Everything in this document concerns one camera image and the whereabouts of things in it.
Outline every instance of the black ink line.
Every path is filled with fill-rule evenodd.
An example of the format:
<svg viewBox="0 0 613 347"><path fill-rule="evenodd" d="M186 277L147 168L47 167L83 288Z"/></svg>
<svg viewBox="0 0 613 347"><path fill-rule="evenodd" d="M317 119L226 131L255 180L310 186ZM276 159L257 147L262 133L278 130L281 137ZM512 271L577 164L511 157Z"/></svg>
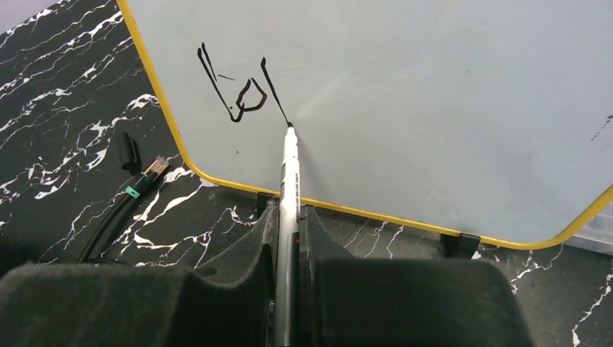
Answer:
<svg viewBox="0 0 613 347"><path fill-rule="evenodd" d="M243 97L244 97L245 93L247 93L249 88L251 87L251 82L253 82L253 84L257 88L257 91L260 92L260 95L262 97L260 98L260 102L257 105L246 108L245 107L245 103L243 103ZM236 117L236 120L232 119L232 121L239 122L243 118L243 113L251 112L251 111L257 111L257 110L261 109L262 106L264 106L264 102L266 102L267 98L268 98L268 95L266 95L266 93L264 93L264 90L262 90L260 85L257 84L257 81L254 80L253 77L251 77L250 79L247 80L247 83L245 84L245 86L243 87L241 92L239 93L239 97L236 99L236 105L239 107L240 111L239 111L239 115Z"/></svg>
<svg viewBox="0 0 613 347"><path fill-rule="evenodd" d="M262 67L262 72L264 73L264 77L266 77L266 82L268 82L268 87L270 87L270 90L273 92L273 97L275 98L275 100L277 101L277 105L279 105L279 109L281 110L281 113L283 114L283 118L286 119L286 123L289 125L290 122L287 120L287 116L285 111L283 110L283 107L281 107L281 103L279 102L279 97L277 97L277 92L275 91L275 86L273 86L273 81L270 80L270 76L268 76L268 71L266 71L266 57L262 57L262 63L260 63L260 67Z"/></svg>
<svg viewBox="0 0 613 347"><path fill-rule="evenodd" d="M215 77L215 70L213 70L213 65L210 63L210 59L209 59L209 53L207 52L207 49L205 48L205 43L202 43L202 50L205 52L205 57L207 59L207 63L209 63L209 66L211 67L211 72L213 73L213 78L215 79L215 82L217 82L217 77Z"/></svg>
<svg viewBox="0 0 613 347"><path fill-rule="evenodd" d="M213 84L213 87L215 88L215 92L217 92L217 95L219 96L221 102L226 107L226 110L228 110L228 113L230 114L230 119L232 119L232 121L234 121L234 115L232 114L232 111L230 111L230 108L226 104L226 101L223 99L223 96L221 95L221 92L219 91L219 88L217 88L217 83L215 83L215 80L214 80L213 76L211 75L211 72L209 71L209 68L207 67L207 64L205 63L205 60L202 57L202 49L201 48L198 48L198 59L200 59L200 63L202 63L202 66L205 68L205 71L207 72L209 80L211 81L211 83Z"/></svg>
<svg viewBox="0 0 613 347"><path fill-rule="evenodd" d="M594 139L596 138L596 136L598 136L598 134L600 134L600 132L607 126L607 124L609 124L609 122L613 119L613 114L611 116L608 116L606 118L606 121L604 122L604 124L602 124L602 127L600 127L600 130L594 135L594 137L592 137L591 141L594 141Z"/></svg>
<svg viewBox="0 0 613 347"><path fill-rule="evenodd" d="M218 75L219 77L221 77L221 78L225 78L226 80L236 81L236 80L235 80L234 78L232 78L232 77L224 76L224 75L222 75L222 74L217 74L217 75Z"/></svg>

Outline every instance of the yellow whiteboard frame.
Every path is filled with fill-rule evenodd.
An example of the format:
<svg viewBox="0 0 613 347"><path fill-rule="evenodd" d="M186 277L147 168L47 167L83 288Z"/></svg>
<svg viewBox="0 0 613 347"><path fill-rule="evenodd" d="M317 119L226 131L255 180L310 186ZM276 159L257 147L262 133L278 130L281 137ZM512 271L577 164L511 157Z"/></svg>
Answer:
<svg viewBox="0 0 613 347"><path fill-rule="evenodd" d="M212 183L219 184L225 187L240 189L240 190L244 190L248 192L254 192L254 193L266 192L269 194L274 194L275 196L278 197L279 196L278 192L274 192L269 189L262 189L258 187L249 186L246 184L241 184L241 183L236 183L232 181L226 181L224 179L218 179L215 177L211 177L207 175L206 173L204 173L203 171L201 171L198 167L196 167L194 162L192 162L189 155L187 154L185 144L183 143L183 139L181 138L179 129L176 126L176 123L171 113L171 109L168 106L168 102L166 101L164 92L162 91L162 86L160 84L160 81L158 80L158 76L155 73L155 70L153 69L153 64L151 63L151 60L149 59L149 54L147 53L145 43L142 41L142 37L140 36L138 27L136 25L136 22L134 21L134 17L132 16L132 11L130 10L130 7L128 5L128 0L117 0L117 4L119 5L119 10L124 16L124 21L126 22L128 31L130 32L130 35L132 36L132 40L134 41L134 45L136 46L136 49L140 56L140 60L142 61L143 66L145 67L145 71L147 72L147 76L149 77L149 81L151 82L151 86L153 87L153 91L155 92L155 95L158 98L160 107L162 108L162 112L164 113L166 121L168 122L168 127L171 130L173 138L176 142L176 146L179 148L181 157L183 157L183 160L185 161L187 166L193 172L195 172L198 176ZM323 207L323 208L327 208L330 210L350 213L352 215L361 215L363 217L372 218L376 220L384 220L384 221L391 222L391 223L401 224L403 226L410 226L412 228L433 231L439 234L459 236L461 233L461 231L457 231L457 230L453 230L449 228L443 228L441 226L432 226L430 224L420 223L420 222L416 222L413 220L406 220L402 218L392 217L389 215L382 215L379 213L359 210L359 209L352 208L352 207L330 204L329 202L322 202L322 201L307 199L307 198L302 198L301 201L304 204L308 204L308 205L314 205L317 207ZM575 218L575 220L570 222L570 224L560 234L555 236L553 239L550 239L547 241L537 242L535 244L523 244L523 243L518 243L518 242L510 242L510 241L495 239L495 238L488 237L488 236L481 236L481 241L486 244L493 244L496 246L501 246L501 247L506 247L506 248L511 248L511 249L542 249L542 248L552 247L552 246L561 244L562 242L568 240L582 226L587 224L598 212L604 209L611 201L613 201L613 184L609 186L609 188L606 191L604 191L604 193L602 193L600 197L598 197L598 199L592 202L577 218Z"/></svg>

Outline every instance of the black marble surface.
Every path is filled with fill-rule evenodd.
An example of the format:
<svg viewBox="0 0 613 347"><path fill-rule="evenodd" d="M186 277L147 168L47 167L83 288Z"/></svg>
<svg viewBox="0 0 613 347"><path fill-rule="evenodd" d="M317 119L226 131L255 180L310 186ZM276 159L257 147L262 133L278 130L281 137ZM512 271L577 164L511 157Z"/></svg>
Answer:
<svg viewBox="0 0 613 347"><path fill-rule="evenodd" d="M114 0L60 1L0 35L0 273L74 262L129 179L113 136L172 167L105 256L134 266L197 266L242 236L255 196L201 180L183 163ZM318 209L357 257L441 258L439 236ZM613 346L613 262L557 246L484 246L538 346Z"/></svg>

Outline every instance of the white board surface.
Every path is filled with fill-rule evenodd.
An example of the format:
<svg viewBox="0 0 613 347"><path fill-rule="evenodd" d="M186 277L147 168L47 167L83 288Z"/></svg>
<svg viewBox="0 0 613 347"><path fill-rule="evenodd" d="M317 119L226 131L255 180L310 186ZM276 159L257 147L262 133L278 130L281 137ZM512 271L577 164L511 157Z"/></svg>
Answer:
<svg viewBox="0 0 613 347"><path fill-rule="evenodd" d="M189 157L217 179L278 191L265 57L303 197L534 244L613 182L610 1L128 4ZM256 84L261 108L232 121Z"/></svg>

